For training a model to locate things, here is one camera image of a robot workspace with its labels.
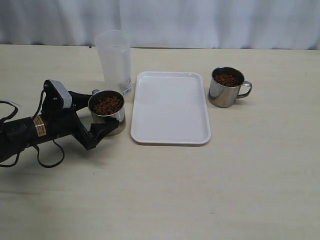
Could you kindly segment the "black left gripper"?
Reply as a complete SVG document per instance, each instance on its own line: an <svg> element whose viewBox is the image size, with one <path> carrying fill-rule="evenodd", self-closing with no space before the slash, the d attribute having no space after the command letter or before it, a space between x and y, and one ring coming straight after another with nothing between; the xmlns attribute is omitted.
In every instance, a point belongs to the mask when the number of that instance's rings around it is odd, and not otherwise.
<svg viewBox="0 0 320 240"><path fill-rule="evenodd" d="M53 86L47 79L43 84L45 98L42 103L41 115L44 117L47 134L52 139L72 135L86 150L94 149L103 138L119 126L116 119L104 123L92 123L87 131L77 115L77 111L87 108L91 94L69 91L71 107L61 108L62 101L54 94Z"/></svg>

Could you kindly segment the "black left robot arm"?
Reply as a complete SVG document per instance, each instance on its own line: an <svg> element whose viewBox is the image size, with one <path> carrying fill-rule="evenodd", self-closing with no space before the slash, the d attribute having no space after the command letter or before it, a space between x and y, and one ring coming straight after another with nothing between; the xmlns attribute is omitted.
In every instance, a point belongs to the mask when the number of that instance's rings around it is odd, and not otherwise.
<svg viewBox="0 0 320 240"><path fill-rule="evenodd" d="M47 79L43 84L35 114L13 120L18 109L0 120L0 161L17 158L26 148L34 147L65 136L73 136L86 150L94 149L114 131L120 122L108 117L103 123L93 123L87 130L77 111L89 106L94 96L67 90L57 80Z"/></svg>

